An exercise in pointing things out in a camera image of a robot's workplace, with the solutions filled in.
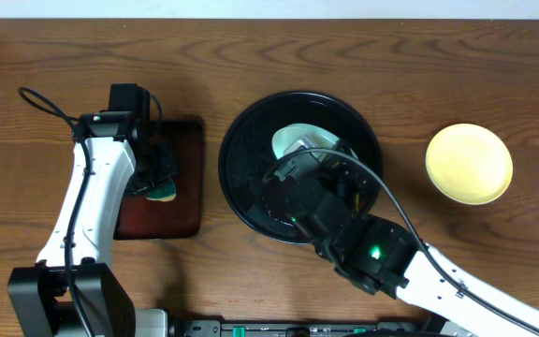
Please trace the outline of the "yellow plate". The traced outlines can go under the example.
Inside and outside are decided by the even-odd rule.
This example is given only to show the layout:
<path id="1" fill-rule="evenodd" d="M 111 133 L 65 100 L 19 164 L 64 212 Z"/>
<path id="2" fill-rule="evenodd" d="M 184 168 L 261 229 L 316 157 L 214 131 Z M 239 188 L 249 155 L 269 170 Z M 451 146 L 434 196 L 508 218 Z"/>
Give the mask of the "yellow plate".
<path id="1" fill-rule="evenodd" d="M 432 184 L 445 196 L 467 205 L 488 204 L 512 182 L 512 156 L 504 142 L 487 128 L 450 125 L 437 132 L 425 154 Z"/>

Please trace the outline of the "green yellow scrub sponge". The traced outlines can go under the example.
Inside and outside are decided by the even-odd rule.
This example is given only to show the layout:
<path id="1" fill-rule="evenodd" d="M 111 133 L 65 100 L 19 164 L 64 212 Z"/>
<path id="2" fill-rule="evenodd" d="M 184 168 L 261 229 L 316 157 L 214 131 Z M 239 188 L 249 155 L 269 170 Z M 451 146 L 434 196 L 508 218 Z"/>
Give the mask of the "green yellow scrub sponge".
<path id="1" fill-rule="evenodd" d="M 145 198 L 152 201 L 169 202 L 177 195 L 174 181 L 169 178 L 167 182 L 157 185 L 153 190 L 145 194 Z"/>

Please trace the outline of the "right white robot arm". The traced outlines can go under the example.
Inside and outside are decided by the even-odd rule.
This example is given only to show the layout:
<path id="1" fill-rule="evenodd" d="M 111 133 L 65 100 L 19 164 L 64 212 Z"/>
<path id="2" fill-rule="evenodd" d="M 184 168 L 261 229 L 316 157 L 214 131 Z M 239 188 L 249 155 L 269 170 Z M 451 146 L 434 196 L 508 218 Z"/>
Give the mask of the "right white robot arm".
<path id="1" fill-rule="evenodd" d="M 382 189 L 371 168 L 351 155 L 312 148 L 287 154 L 263 176 L 284 212 L 319 256 L 352 285 L 426 309 L 475 336 L 539 336 L 539 310 L 471 275 L 423 242 L 406 212 L 399 226 L 354 214 L 335 182 L 350 169 Z"/>

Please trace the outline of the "light blue plate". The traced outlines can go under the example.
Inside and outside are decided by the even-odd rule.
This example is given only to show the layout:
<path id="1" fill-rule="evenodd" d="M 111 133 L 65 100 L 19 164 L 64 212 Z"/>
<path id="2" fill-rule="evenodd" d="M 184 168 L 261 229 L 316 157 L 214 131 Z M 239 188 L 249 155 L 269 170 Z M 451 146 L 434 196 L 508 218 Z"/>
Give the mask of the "light blue plate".
<path id="1" fill-rule="evenodd" d="M 287 125 L 276 131 L 271 139 L 271 149 L 277 159 L 300 148 L 334 150 L 338 144 L 344 145 L 344 142 L 326 129 L 310 124 Z"/>

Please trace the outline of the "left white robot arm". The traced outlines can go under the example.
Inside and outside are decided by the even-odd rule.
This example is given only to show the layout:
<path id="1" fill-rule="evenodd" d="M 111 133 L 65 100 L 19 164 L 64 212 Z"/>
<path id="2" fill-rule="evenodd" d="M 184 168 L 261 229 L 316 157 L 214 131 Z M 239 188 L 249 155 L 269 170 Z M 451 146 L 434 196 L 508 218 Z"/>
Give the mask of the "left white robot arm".
<path id="1" fill-rule="evenodd" d="M 137 309 L 111 270 L 125 188 L 150 152 L 147 112 L 83 114 L 72 126 L 73 169 L 54 229 L 7 291 L 26 336 L 167 336 L 168 313 Z"/>

